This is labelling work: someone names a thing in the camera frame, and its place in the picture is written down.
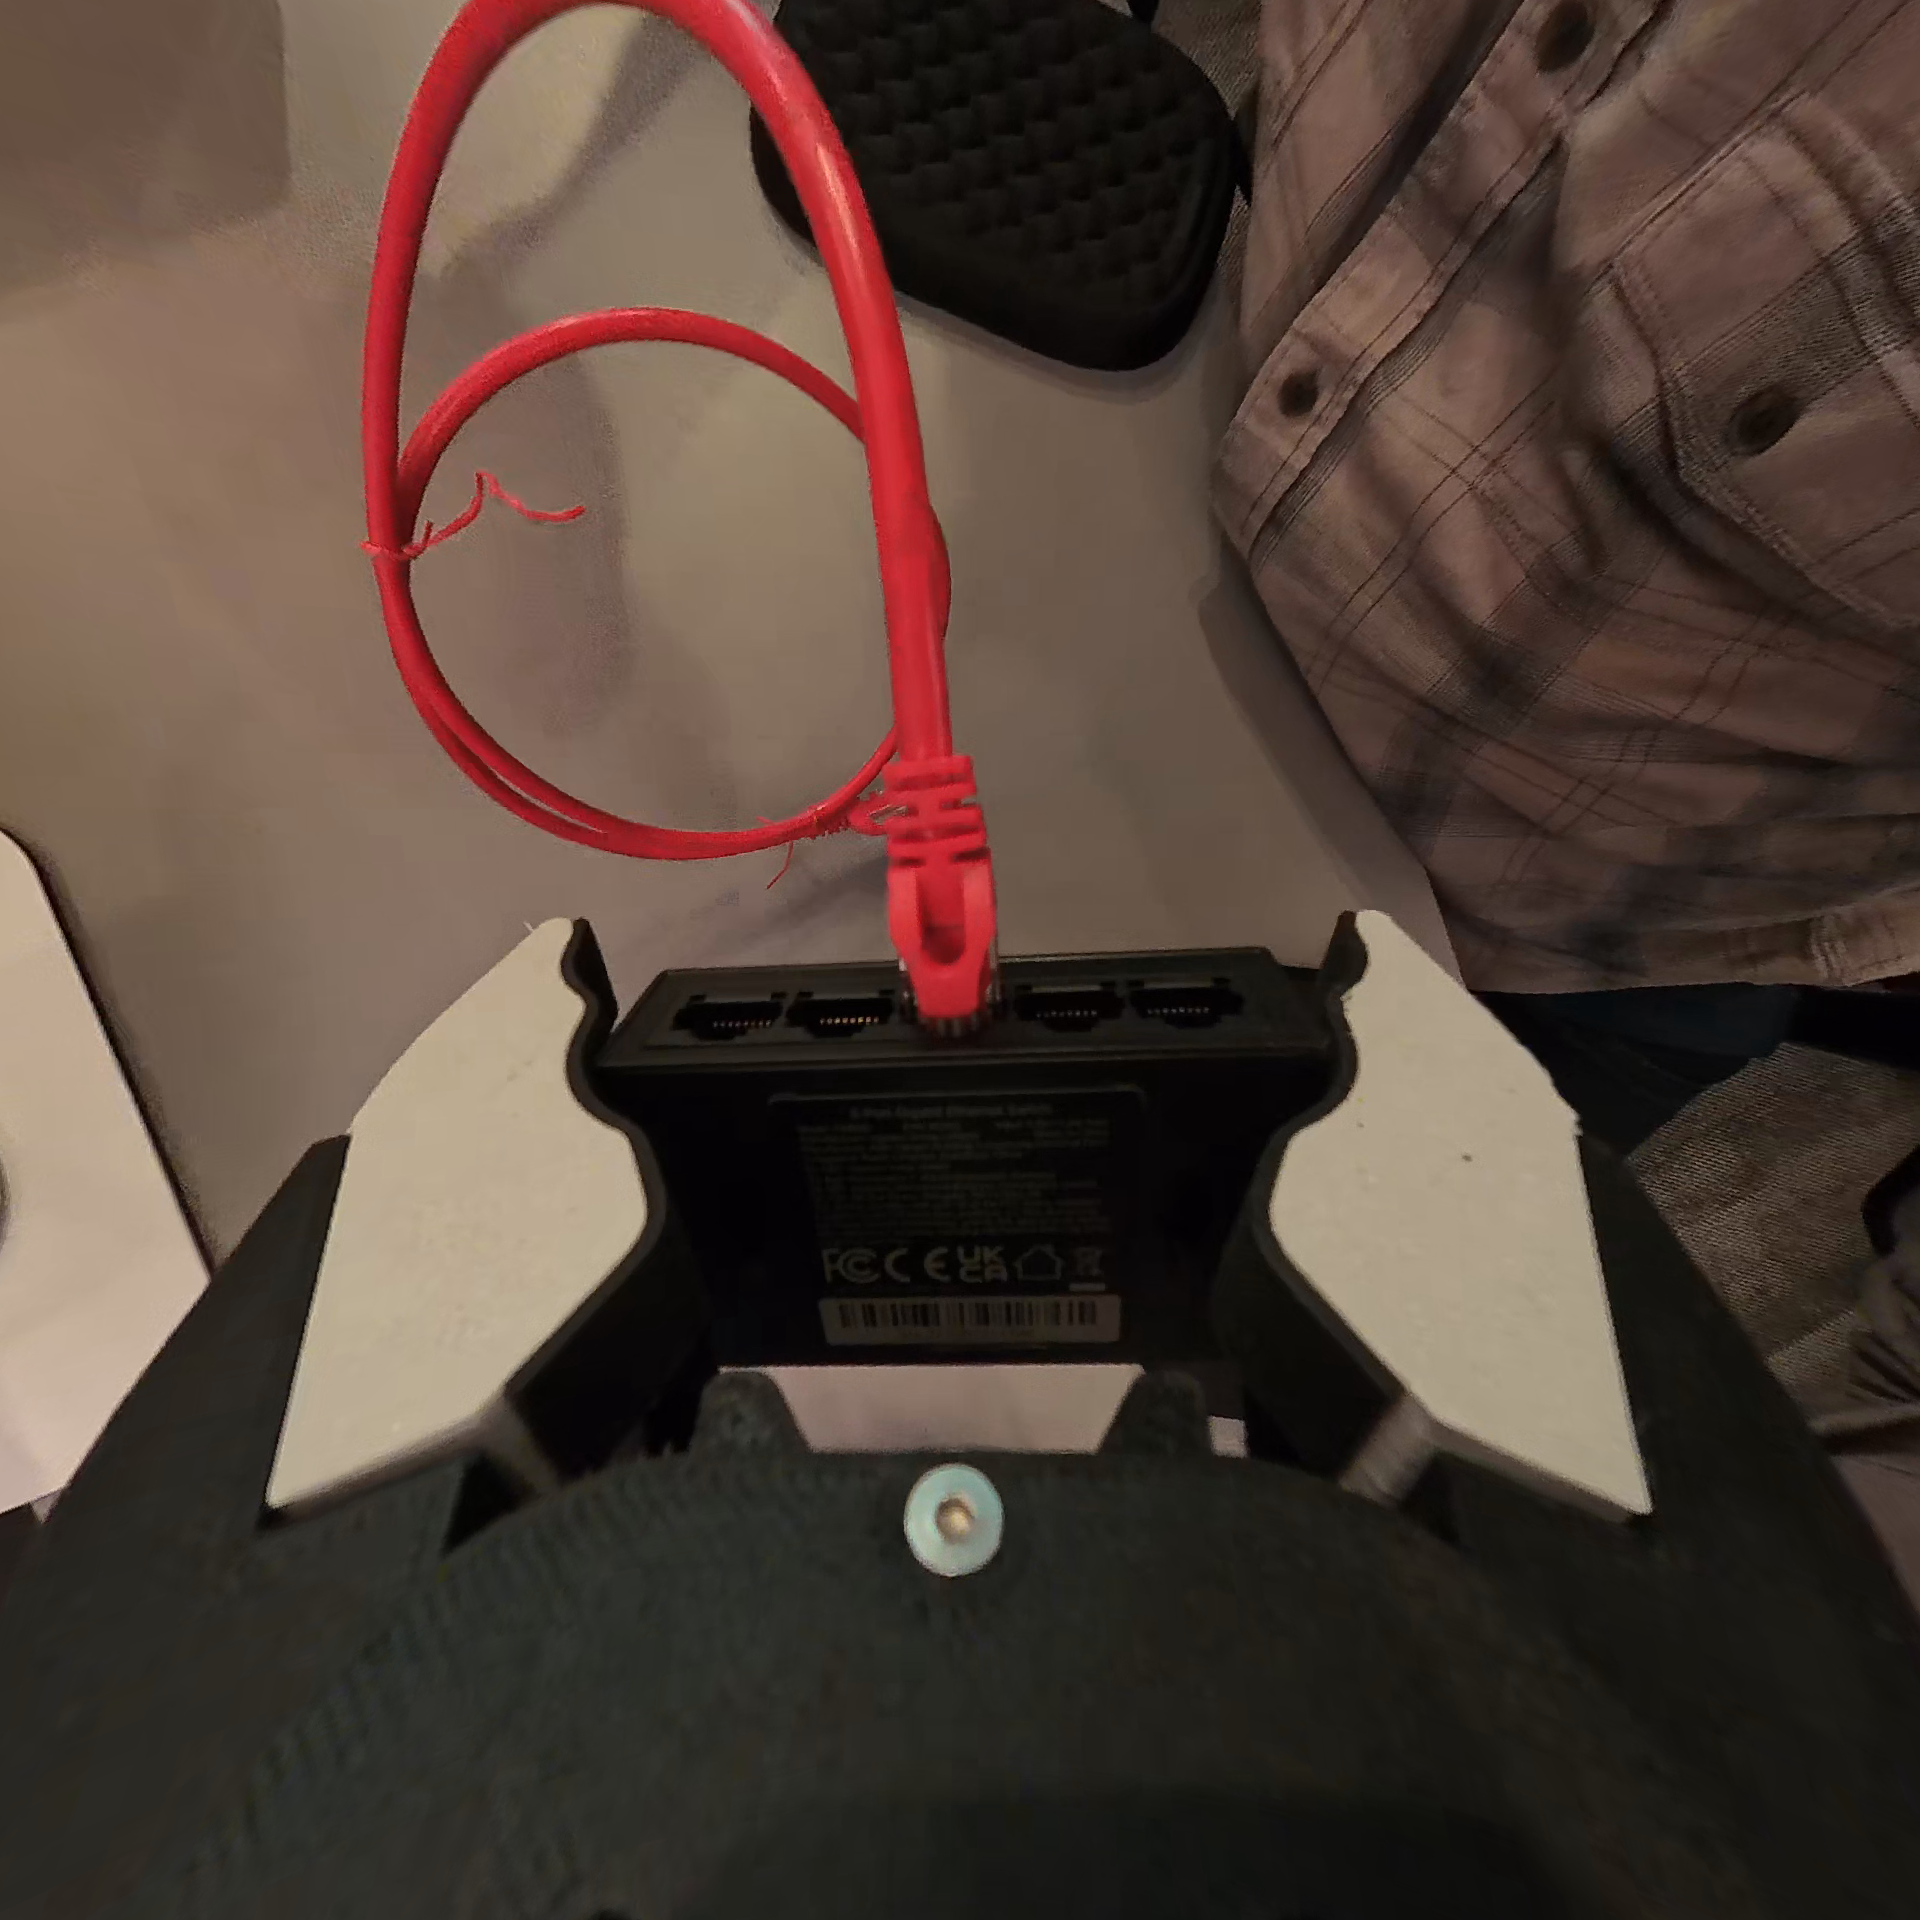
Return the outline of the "clear stand with white base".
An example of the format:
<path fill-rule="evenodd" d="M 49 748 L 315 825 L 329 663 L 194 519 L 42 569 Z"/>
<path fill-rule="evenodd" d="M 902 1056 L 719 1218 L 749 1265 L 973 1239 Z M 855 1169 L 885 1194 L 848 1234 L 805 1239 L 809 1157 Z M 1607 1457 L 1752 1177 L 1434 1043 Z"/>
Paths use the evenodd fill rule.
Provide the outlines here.
<path fill-rule="evenodd" d="M 4 835 L 4 1511 L 72 1483 L 202 1289 L 51 891 Z"/>

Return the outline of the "black network switch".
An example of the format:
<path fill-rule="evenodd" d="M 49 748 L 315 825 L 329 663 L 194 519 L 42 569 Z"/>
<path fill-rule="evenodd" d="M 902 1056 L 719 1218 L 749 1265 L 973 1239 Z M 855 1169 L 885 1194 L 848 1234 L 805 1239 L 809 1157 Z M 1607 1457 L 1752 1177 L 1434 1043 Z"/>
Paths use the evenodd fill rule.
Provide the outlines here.
<path fill-rule="evenodd" d="M 1325 1089 L 1264 946 L 1030 956 L 931 1034 L 893 964 L 660 974 L 599 1049 L 730 1369 L 1138 1362 L 1223 1373 L 1211 1278 Z"/>

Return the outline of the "person's plaid shirt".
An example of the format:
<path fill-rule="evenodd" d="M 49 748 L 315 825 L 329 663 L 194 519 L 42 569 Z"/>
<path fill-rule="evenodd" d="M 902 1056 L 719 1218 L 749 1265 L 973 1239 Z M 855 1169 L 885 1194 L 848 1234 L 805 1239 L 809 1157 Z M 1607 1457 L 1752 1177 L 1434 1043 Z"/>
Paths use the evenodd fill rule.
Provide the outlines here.
<path fill-rule="evenodd" d="M 1476 989 L 1918 974 L 1918 4 L 1264 4 L 1216 513 Z"/>

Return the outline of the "person's dark trousers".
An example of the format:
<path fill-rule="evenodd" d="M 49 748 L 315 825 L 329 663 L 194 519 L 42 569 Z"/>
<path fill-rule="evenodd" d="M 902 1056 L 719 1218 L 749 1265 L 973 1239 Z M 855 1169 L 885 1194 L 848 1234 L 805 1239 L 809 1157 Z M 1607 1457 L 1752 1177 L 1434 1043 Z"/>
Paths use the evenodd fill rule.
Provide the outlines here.
<path fill-rule="evenodd" d="M 1671 987 L 1478 992 L 1534 1053 L 1588 1135 L 1625 1160 L 1683 1109 L 1782 1043 L 1918 1067 L 1918 975 L 1855 989 Z"/>

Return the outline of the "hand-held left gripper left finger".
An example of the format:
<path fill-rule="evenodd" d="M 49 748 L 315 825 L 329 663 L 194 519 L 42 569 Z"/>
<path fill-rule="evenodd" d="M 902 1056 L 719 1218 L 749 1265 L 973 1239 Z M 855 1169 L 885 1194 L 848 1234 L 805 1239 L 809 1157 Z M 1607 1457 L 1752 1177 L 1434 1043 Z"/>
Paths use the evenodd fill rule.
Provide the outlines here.
<path fill-rule="evenodd" d="M 587 920 L 531 928 L 373 1086 L 334 1190 L 267 1506 L 473 1457 L 540 1496 L 609 1461 L 710 1355 L 644 1129 L 596 1080 Z"/>

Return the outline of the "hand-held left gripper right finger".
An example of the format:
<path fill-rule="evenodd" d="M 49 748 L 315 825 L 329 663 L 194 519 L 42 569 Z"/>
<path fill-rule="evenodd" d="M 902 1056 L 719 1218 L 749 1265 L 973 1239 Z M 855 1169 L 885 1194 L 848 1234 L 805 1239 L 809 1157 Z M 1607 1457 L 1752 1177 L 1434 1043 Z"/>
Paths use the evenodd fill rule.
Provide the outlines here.
<path fill-rule="evenodd" d="M 1316 1003 L 1330 1086 L 1269 1140 L 1211 1283 L 1248 1437 L 1375 1506 L 1460 1458 L 1650 1515 L 1568 1099 L 1383 909 L 1343 916 Z"/>

